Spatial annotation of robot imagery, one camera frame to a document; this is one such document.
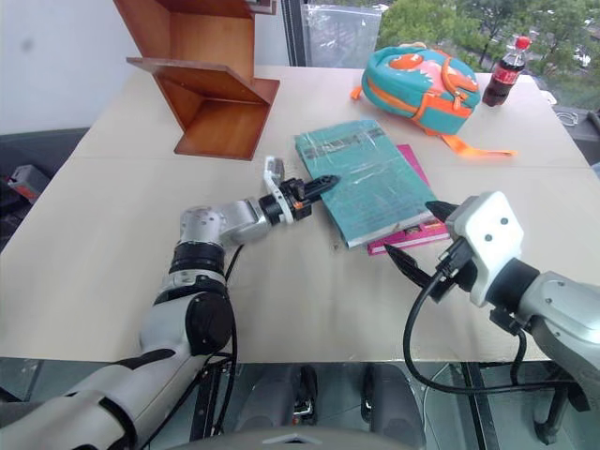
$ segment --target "book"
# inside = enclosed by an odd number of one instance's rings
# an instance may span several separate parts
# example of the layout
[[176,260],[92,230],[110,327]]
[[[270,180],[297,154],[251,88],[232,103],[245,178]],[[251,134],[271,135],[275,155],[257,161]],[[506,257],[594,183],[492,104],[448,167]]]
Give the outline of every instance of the book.
[[[413,150],[407,144],[397,145],[397,149],[402,153],[406,160],[411,164],[412,168],[421,179],[429,186],[429,180],[423,172],[423,168],[416,159]],[[392,245],[397,248],[409,248],[423,246],[427,242],[439,241],[442,239],[448,239],[450,234],[446,229],[446,226],[440,220],[433,217],[424,223],[415,225],[401,232],[395,232],[384,239],[380,239],[375,242],[371,242],[367,246],[368,254],[381,255],[385,253],[385,244]]]
[[431,189],[374,120],[305,133],[295,146],[313,178],[340,177],[322,200],[348,248],[432,218]]

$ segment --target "coca-cola bottle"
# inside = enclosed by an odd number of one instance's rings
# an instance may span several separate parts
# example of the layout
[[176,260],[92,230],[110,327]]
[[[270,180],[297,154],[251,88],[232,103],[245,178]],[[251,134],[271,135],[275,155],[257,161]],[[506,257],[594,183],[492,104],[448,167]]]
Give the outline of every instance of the coca-cola bottle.
[[517,82],[519,72],[525,68],[525,51],[530,43],[530,39],[526,36],[517,37],[515,49],[507,53],[496,65],[484,92],[483,101],[488,106],[504,103],[510,88]]

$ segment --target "teal book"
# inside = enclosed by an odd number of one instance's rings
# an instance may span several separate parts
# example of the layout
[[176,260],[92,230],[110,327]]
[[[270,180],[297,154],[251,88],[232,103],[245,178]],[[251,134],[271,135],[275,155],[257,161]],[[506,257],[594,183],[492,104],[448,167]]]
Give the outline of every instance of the teal book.
[[432,217],[431,189],[374,120],[305,133],[295,146],[310,176],[340,176],[322,200],[349,248]]

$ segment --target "bag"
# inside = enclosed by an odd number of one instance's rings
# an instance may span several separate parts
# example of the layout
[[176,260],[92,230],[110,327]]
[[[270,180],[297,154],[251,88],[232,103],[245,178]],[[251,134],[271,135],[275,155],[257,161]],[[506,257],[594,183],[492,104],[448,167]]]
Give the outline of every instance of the bag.
[[361,90],[376,106],[411,119],[427,134],[440,136],[461,155],[514,155],[470,147],[455,134],[481,100],[473,70],[444,52],[423,44],[387,47],[372,54]]

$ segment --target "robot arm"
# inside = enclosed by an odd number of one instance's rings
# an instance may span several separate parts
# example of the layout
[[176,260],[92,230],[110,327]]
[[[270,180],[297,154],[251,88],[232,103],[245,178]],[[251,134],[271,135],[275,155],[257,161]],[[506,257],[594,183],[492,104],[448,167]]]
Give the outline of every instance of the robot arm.
[[[539,348],[583,389],[591,409],[600,411],[600,291],[520,261],[523,231],[506,197],[490,192],[461,206],[431,202],[455,243],[441,256],[453,270],[432,297],[440,301],[455,284],[481,307],[495,307],[490,319],[506,331],[522,328]],[[388,247],[398,268],[425,287],[431,277],[416,262]]]
[[142,448],[152,439],[210,355],[230,340],[225,249],[309,216],[311,204],[338,181],[282,181],[283,164],[272,157],[264,178],[270,193],[258,201],[183,213],[169,274],[142,325],[141,355],[101,368],[0,429],[3,449]]

